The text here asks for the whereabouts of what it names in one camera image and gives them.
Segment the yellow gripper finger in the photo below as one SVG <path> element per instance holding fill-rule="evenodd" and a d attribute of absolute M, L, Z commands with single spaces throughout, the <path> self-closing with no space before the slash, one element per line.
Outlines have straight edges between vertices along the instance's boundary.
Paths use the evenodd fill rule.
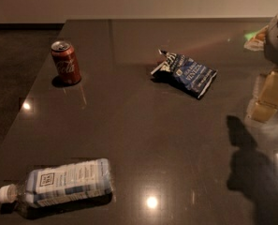
<path fill-rule="evenodd" d="M 256 78 L 253 98 L 246 116 L 259 123 L 268 122 L 278 111 L 278 67 Z"/>

